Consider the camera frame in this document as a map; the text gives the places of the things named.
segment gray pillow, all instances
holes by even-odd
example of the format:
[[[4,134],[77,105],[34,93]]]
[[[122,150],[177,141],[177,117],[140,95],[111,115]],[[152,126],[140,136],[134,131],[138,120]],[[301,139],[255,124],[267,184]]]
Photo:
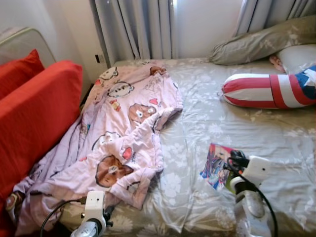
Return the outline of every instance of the gray pillow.
[[[209,61],[220,65],[249,63],[290,46],[315,42],[316,15],[294,18],[216,45]]]
[[[276,55],[280,58],[287,74],[300,73],[316,64],[316,44],[288,47]]]

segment gray bedsheet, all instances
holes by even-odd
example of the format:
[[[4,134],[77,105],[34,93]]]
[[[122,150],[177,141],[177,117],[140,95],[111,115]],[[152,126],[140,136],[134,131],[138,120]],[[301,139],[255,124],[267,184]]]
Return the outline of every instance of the gray bedsheet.
[[[205,59],[165,64],[182,92],[184,110],[161,134],[164,171],[151,183],[142,211],[124,203],[115,208],[106,235],[234,236],[233,194],[214,190],[199,175],[214,142],[272,162],[260,189],[275,210],[279,236],[316,236],[315,109],[246,109],[221,99],[221,84],[232,74],[277,74],[267,61],[229,67]],[[74,228],[81,212],[82,207],[68,205],[61,222]]]

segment red and white striped pillow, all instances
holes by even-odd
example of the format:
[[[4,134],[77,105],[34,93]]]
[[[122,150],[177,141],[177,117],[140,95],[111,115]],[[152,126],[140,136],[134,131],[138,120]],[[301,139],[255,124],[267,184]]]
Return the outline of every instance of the red and white striped pillow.
[[[224,82],[222,90],[225,101],[243,107],[289,109],[315,104],[315,95],[305,94],[299,76],[235,74]]]

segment headboard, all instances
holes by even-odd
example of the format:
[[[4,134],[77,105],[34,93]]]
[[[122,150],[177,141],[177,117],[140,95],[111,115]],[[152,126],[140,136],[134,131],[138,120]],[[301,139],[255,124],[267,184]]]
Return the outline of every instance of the headboard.
[[[29,27],[11,27],[0,32],[0,65],[23,58],[33,49],[38,51],[44,67],[56,62],[39,31]]]

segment comic book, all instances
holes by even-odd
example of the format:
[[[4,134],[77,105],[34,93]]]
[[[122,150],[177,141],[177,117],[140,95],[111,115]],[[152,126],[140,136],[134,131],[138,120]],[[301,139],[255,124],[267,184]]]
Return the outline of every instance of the comic book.
[[[224,164],[227,164],[227,158],[231,156],[231,150],[233,148],[211,143],[204,170],[200,172],[200,175],[214,189],[222,190],[226,187],[234,193],[230,187],[232,174],[229,170],[223,169]]]

